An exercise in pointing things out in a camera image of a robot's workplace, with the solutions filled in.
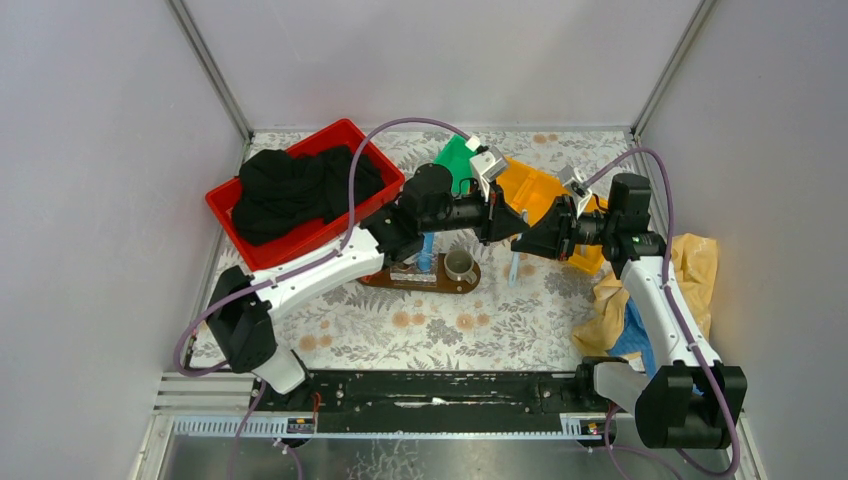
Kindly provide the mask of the grey metal cup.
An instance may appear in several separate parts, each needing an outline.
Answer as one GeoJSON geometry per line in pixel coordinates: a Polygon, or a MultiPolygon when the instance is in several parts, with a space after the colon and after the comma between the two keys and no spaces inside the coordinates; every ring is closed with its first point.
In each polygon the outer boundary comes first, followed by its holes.
{"type": "Polygon", "coordinates": [[[475,271],[476,261],[465,250],[452,250],[444,256],[443,265],[446,276],[454,282],[474,285],[479,280],[475,271]]]}

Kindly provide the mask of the blue toothpaste tube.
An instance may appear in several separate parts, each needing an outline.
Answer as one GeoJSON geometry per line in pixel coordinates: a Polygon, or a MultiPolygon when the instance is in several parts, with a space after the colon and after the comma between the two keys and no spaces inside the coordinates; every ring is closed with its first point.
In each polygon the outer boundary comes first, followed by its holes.
{"type": "Polygon", "coordinates": [[[429,274],[433,268],[434,234],[432,232],[423,235],[422,249],[416,259],[416,266],[421,273],[429,274]]]}

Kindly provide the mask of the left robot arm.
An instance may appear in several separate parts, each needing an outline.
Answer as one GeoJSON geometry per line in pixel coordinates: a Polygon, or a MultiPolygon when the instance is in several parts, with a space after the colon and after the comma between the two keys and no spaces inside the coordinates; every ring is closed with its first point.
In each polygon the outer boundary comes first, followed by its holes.
{"type": "Polygon", "coordinates": [[[427,233],[471,230],[487,244],[528,230],[496,182],[478,180],[476,190],[463,195],[453,194],[452,183],[448,169],[427,164],[395,200],[344,236],[263,272],[225,270],[206,310],[224,367],[258,377],[272,387],[272,398],[282,408],[299,410],[310,397],[308,373],[292,351],[279,346],[274,320],[344,283],[406,260],[422,250],[427,233]]]}

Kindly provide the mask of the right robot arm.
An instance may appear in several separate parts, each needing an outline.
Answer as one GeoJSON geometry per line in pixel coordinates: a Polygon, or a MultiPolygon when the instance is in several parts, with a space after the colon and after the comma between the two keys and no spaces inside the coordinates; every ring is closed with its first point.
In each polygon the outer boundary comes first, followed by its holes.
{"type": "Polygon", "coordinates": [[[747,391],[738,366],[727,366],[689,312],[664,238],[650,230],[652,189],[631,173],[613,178],[608,206],[585,210],[592,194],[578,175],[546,214],[512,243],[515,252],[565,260],[579,245],[602,248],[636,305],[656,371],[637,373],[620,360],[592,360],[573,386],[575,402],[597,412],[610,401],[630,413],[642,443],[659,449],[725,449],[739,444],[736,425],[747,391]]]}

